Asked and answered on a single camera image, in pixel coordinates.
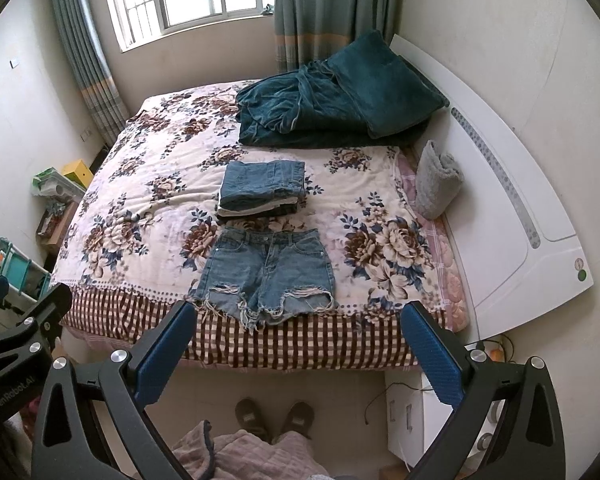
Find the teal curtain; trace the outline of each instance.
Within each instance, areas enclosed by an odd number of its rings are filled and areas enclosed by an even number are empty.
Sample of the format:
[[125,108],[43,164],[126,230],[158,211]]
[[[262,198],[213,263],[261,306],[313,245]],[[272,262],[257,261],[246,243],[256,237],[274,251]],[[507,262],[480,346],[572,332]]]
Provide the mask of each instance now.
[[275,0],[278,70],[325,59],[376,28],[391,41],[398,0]]
[[82,97],[112,146],[129,117],[100,46],[88,0],[52,0],[58,31]]

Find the wall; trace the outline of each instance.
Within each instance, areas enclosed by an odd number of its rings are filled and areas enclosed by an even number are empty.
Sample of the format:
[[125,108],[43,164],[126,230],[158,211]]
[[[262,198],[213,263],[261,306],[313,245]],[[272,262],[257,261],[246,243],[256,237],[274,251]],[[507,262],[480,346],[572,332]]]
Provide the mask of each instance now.
[[600,20],[585,0],[403,0],[398,33],[515,130],[583,244],[593,288],[511,333],[548,364],[578,478],[600,450]]
[[276,73],[273,17],[183,30],[120,52],[107,0],[89,0],[102,49],[131,114],[149,96]]
[[[18,59],[16,68],[10,59]],[[93,131],[86,142],[80,133]],[[75,84],[51,0],[11,0],[0,14],[0,235],[42,263],[35,233],[44,201],[38,172],[77,158],[90,164],[103,142]]]

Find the shorts waistband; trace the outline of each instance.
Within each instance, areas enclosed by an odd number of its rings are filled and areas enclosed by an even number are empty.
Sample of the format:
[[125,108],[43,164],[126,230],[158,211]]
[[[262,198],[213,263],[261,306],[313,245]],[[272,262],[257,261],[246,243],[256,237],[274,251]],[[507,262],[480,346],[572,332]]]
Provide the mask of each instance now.
[[318,229],[309,229],[302,232],[277,232],[277,231],[248,231],[236,227],[225,227],[221,237],[228,237],[238,242],[291,245],[305,238],[319,238]]

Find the brown slipper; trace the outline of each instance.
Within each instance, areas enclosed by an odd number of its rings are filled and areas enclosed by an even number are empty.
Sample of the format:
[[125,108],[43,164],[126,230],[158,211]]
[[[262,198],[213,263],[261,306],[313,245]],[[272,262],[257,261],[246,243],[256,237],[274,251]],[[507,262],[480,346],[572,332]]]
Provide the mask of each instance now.
[[271,444],[271,434],[264,423],[264,417],[258,405],[251,399],[243,399],[235,405],[235,416],[243,430]]
[[297,431],[301,435],[309,438],[309,430],[314,423],[314,409],[306,402],[296,402],[286,416],[280,435],[288,431]]

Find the tile floor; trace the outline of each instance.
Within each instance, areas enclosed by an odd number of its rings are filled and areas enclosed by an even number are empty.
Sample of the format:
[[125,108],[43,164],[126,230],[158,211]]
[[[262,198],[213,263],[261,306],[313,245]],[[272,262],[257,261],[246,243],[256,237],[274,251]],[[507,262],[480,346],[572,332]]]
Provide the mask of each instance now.
[[[92,352],[90,360],[107,355]],[[212,436],[237,431],[234,406],[243,397],[259,403],[273,432],[293,403],[305,400],[315,410],[311,436],[316,460],[332,476],[354,474],[360,480],[376,480],[380,467],[399,462],[387,450],[384,395],[369,408],[369,424],[364,421],[365,406],[383,390],[382,372],[253,374],[184,365],[176,369],[162,397],[147,407],[147,413],[167,444],[173,445],[203,418],[211,422]],[[131,475],[135,469],[106,407],[98,403],[96,408],[120,468]]]

